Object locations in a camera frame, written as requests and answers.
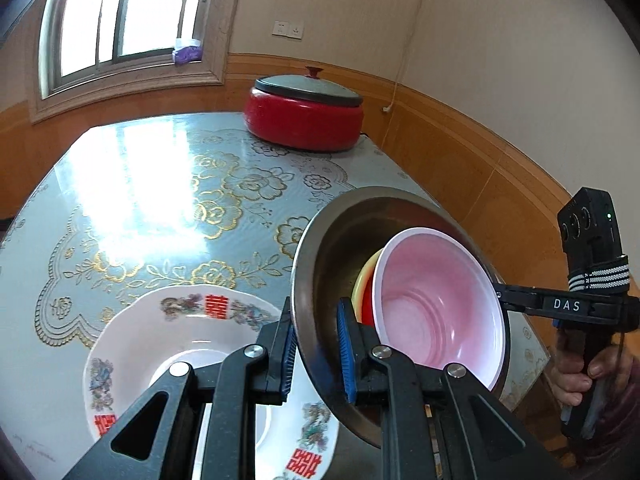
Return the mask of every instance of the window glass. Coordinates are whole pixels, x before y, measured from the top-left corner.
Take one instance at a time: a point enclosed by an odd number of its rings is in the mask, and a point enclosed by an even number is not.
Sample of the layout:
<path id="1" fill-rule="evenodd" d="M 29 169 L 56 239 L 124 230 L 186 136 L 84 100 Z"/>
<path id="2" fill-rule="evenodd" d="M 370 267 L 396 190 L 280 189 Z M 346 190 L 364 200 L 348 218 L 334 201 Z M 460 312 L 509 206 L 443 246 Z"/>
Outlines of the window glass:
<path id="1" fill-rule="evenodd" d="M 102 0 L 102 15 L 100 17 L 100 47 L 98 58 L 100 62 L 108 61 L 113 56 L 113 36 L 116 28 L 116 13 L 120 0 Z"/>
<path id="2" fill-rule="evenodd" d="M 129 0 L 122 55 L 174 46 L 182 0 Z"/>
<path id="3" fill-rule="evenodd" d="M 95 64 L 101 0 L 66 0 L 60 41 L 60 73 L 65 76 Z"/>

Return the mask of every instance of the wooden wainscoting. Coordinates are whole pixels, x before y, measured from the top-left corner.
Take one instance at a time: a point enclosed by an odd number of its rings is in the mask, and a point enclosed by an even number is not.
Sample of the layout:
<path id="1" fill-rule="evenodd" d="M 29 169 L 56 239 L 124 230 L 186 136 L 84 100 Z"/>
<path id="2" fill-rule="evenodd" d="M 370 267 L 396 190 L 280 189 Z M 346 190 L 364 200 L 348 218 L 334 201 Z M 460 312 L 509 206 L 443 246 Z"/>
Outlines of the wooden wainscoting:
<path id="1" fill-rule="evenodd" d="M 92 126 L 162 114 L 239 111 L 254 79 L 306 73 L 308 64 L 364 97 L 363 131 L 462 224 L 508 283 L 566 287 L 556 213 L 570 196 L 532 160 L 482 124 L 413 89 L 399 86 L 392 110 L 384 113 L 392 82 L 286 57 L 230 54 L 222 86 L 123 96 L 37 124 L 31 124 L 26 102 L 0 113 L 0 218 L 14 216 L 53 164 Z M 532 322 L 552 345 L 550 322 Z M 638 351 L 635 339 L 627 338 Z"/>

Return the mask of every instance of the red pot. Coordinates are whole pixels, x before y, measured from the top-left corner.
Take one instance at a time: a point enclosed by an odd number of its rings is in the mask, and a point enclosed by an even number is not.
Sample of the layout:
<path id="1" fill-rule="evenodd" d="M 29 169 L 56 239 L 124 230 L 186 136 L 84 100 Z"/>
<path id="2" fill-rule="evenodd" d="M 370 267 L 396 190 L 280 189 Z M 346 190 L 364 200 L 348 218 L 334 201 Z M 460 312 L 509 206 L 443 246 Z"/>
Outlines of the red pot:
<path id="1" fill-rule="evenodd" d="M 244 108 L 249 131 L 261 139 L 317 152 L 351 148 L 362 127 L 362 97 L 309 75 L 275 75 L 257 79 Z"/>

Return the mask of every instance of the red lid knob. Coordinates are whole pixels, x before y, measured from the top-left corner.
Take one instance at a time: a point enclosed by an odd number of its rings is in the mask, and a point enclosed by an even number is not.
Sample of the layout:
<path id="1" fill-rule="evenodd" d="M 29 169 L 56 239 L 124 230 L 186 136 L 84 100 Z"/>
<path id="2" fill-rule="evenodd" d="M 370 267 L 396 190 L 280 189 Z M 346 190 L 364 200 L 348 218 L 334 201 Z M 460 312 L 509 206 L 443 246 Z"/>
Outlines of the red lid knob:
<path id="1" fill-rule="evenodd" d="M 311 79 L 320 79 L 318 74 L 322 72 L 322 68 L 317 66 L 306 66 L 305 68 L 309 70 L 307 77 L 310 77 Z"/>

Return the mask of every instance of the finger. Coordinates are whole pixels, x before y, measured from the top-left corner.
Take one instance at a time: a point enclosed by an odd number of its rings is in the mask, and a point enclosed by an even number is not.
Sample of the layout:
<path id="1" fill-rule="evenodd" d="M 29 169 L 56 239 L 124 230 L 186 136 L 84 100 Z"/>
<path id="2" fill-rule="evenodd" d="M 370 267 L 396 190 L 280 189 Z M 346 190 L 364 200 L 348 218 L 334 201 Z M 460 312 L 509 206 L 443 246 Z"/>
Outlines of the finger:
<path id="1" fill-rule="evenodd" d="M 629 352 L 623 350 L 622 355 L 620 356 L 620 368 L 618 369 L 616 380 L 613 385 L 614 395 L 621 394 L 625 391 L 626 385 L 629 382 L 629 377 L 631 376 L 631 367 L 633 362 L 633 356 Z"/>
<path id="2" fill-rule="evenodd" d="M 564 330 L 559 329 L 556 333 L 556 348 L 563 350 L 566 346 L 566 333 Z"/>
<path id="3" fill-rule="evenodd" d="M 568 404 L 569 406 L 577 406 L 582 402 L 582 394 L 572 393 L 564 391 L 562 388 L 557 386 L 556 384 L 551 385 L 551 392 L 554 394 L 554 397 L 558 399 L 563 404 Z"/>
<path id="4" fill-rule="evenodd" d="M 578 374 L 584 368 L 582 356 L 563 350 L 556 351 L 556 368 L 563 374 Z"/>
<path id="5" fill-rule="evenodd" d="M 629 358 L 628 352 L 622 352 L 622 356 L 626 359 Z M 589 376 L 592 379 L 597 379 L 607 375 L 611 375 L 618 365 L 618 346 L 608 346 L 602 350 L 596 357 L 594 357 L 589 363 Z"/>
<path id="6" fill-rule="evenodd" d="M 591 388 L 592 381 L 585 374 L 563 374 L 556 371 L 551 376 L 556 386 L 570 394 L 586 392 Z"/>

